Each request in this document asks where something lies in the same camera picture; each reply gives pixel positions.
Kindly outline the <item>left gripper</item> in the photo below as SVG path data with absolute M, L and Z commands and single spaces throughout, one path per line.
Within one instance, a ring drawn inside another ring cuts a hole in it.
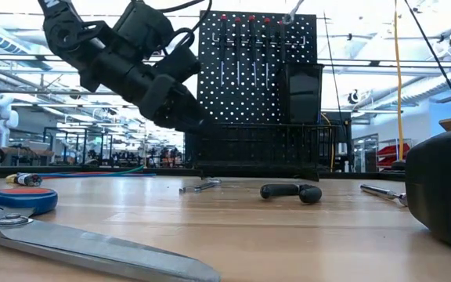
M 142 116 L 180 132 L 206 132 L 211 120 L 201 105 L 173 77 L 150 65 L 134 63 L 114 52 L 102 51 L 82 71 L 82 86 L 95 91 L 104 85 L 136 105 Z

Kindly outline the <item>silver combination wrench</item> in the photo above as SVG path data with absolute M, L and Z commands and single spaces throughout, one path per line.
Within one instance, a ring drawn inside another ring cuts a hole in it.
M 301 5 L 305 2 L 305 0 L 298 0 L 295 4 L 295 6 L 291 9 L 290 12 L 286 13 L 283 16 L 282 23 L 284 25 L 290 25 L 294 22 L 295 16 L 300 9 Z
M 194 193 L 200 193 L 203 190 L 215 187 L 215 186 L 220 186 L 222 183 L 222 181 L 220 179 L 207 179 L 204 183 L 201 183 L 199 185 L 194 185 L 194 186 L 185 186 L 183 188 L 179 189 L 179 193 L 183 194 L 183 193 L 187 193 L 187 192 L 191 192 L 193 191 Z

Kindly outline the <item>black-handled needle-nose pliers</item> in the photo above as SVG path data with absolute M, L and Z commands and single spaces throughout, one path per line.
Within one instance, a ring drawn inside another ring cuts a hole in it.
M 263 199 L 271 197 L 298 196 L 305 204 L 315 204 L 322 198 L 322 190 L 309 184 L 265 184 L 260 188 L 260 196 Z

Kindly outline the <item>black metal pegboard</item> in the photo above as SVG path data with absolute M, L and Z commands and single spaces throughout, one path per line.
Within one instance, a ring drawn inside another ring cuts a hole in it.
M 225 50 L 224 85 L 220 85 L 219 45 L 211 40 L 212 33 L 220 33 L 221 15 L 226 14 L 226 36 L 235 36 L 235 18 L 241 19 L 241 40 L 249 38 L 248 17 L 255 16 L 255 34 L 264 37 L 264 19 L 270 19 L 270 34 L 279 36 L 281 13 L 256 13 L 240 11 L 201 12 L 205 20 L 198 31 L 198 60 L 201 71 L 197 75 L 197 99 L 200 105 L 218 123 L 278 124 L 281 121 L 278 74 L 284 64 L 280 63 L 280 48 L 269 47 L 269 88 L 265 88 L 264 46 L 256 46 L 257 86 L 254 86 L 250 46 L 241 47 L 240 86 L 236 82 L 235 46 Z M 285 63 L 317 63 L 317 17 L 299 14 L 294 22 L 285 25 L 288 38 L 305 36 L 305 47 L 286 49 Z

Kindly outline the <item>black mesh panel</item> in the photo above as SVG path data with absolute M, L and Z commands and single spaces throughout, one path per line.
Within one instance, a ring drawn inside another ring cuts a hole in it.
M 327 143 L 330 146 L 330 170 L 332 172 L 350 172 L 354 165 L 351 111 L 323 110 L 321 125 L 330 134 Z

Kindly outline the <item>red storage bin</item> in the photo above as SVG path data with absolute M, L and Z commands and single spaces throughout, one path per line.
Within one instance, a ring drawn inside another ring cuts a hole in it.
M 377 151 L 377 168 L 390 169 L 395 161 L 399 160 L 399 145 L 388 145 Z

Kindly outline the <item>silver metal rod tool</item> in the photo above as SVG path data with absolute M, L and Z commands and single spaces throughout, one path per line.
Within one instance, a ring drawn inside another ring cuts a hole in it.
M 405 193 L 396 193 L 393 190 L 386 190 L 377 186 L 371 186 L 366 184 L 362 184 L 360 186 L 360 189 L 363 192 L 370 193 L 378 197 L 383 197 L 389 200 L 398 200 L 399 203 L 402 204 L 403 206 L 406 207 L 408 206 L 407 196 Z

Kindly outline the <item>thin black pole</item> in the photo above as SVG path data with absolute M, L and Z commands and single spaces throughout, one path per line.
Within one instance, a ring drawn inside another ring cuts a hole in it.
M 411 16 L 413 17 L 413 19 L 414 19 L 414 21 L 415 21 L 415 23 L 416 23 L 416 25 L 417 25 L 417 27 L 418 27 L 418 29 L 419 29 L 421 35 L 422 35 L 422 38 L 425 40 L 425 42 L 426 42 L 426 44 L 427 44 L 427 46 L 428 46 L 428 48 L 429 48 L 431 54 L 433 55 L 433 58 L 434 58 L 435 62 L 436 62 L 437 65 L 438 65 L 439 70 L 440 70 L 441 73 L 442 73 L 442 76 L 443 76 L 444 79 L 446 80 L 446 84 L 448 85 L 449 90 L 451 91 L 451 80 L 448 78 L 448 75 L 447 75 L 447 73 L 446 73 L 446 71 L 445 71 L 443 65 L 441 64 L 441 62 L 440 62 L 440 60 L 439 60 L 439 58 L 438 58 L 438 55 L 437 55 L 436 51 L 434 50 L 434 48 L 432 47 L 431 43 L 429 42 L 429 39 L 428 39 L 426 33 L 424 32 L 424 29 L 422 28 L 422 26 L 421 26 L 421 24 L 420 24 L 420 21 L 417 19 L 416 13 L 413 11 L 413 8 L 412 8 L 412 6 L 409 4 L 408 0 L 403 0 L 403 1 L 405 2 L 405 4 L 406 4 L 408 10 L 410 11 L 410 14 L 411 14 Z

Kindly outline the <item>black rounded object at right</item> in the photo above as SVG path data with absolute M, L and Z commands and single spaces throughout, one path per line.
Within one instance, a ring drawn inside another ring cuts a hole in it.
M 451 131 L 409 151 L 405 187 L 412 216 L 451 246 Z

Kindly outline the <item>black aluminium table frame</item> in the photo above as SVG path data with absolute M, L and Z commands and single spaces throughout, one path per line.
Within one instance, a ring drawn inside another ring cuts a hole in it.
M 16 172 L 26 173 L 61 173 L 61 172 L 121 172 L 126 168 L 97 168 L 86 166 L 0 166 L 0 178 Z M 233 166 L 230 168 L 207 167 L 194 168 L 144 168 L 144 173 L 162 176 L 214 176 L 240 178 L 299 178 L 319 181 L 320 179 L 386 180 L 402 182 L 406 179 L 404 172 L 317 172 L 309 168 L 254 168 Z

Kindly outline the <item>blue red handled scissors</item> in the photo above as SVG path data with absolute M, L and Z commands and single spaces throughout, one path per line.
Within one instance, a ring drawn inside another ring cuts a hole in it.
M 0 245 L 142 282 L 221 281 L 219 272 L 197 259 L 38 220 L 57 203 L 55 190 L 0 190 Z

